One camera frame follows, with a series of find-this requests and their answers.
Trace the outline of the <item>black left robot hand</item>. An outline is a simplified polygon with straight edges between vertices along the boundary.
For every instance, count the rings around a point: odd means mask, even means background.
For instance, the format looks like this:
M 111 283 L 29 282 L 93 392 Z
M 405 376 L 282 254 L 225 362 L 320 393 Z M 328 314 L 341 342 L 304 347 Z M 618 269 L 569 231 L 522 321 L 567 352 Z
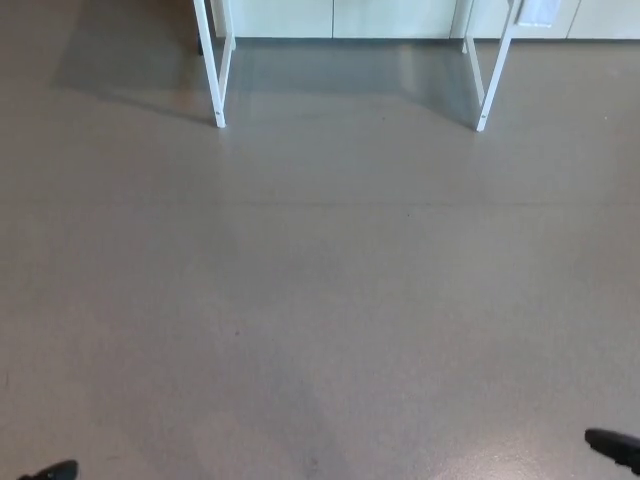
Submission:
M 79 472 L 79 463 L 68 459 L 49 465 L 38 472 L 21 475 L 18 480 L 77 480 Z

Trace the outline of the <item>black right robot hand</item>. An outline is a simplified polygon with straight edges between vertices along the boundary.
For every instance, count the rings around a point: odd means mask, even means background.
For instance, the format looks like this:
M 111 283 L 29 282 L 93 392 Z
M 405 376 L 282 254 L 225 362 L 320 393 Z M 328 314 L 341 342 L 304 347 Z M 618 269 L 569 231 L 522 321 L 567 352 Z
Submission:
M 638 476 L 640 474 L 640 444 L 637 437 L 612 430 L 589 428 L 584 439 L 592 450 L 603 455 L 618 466 L 629 468 Z

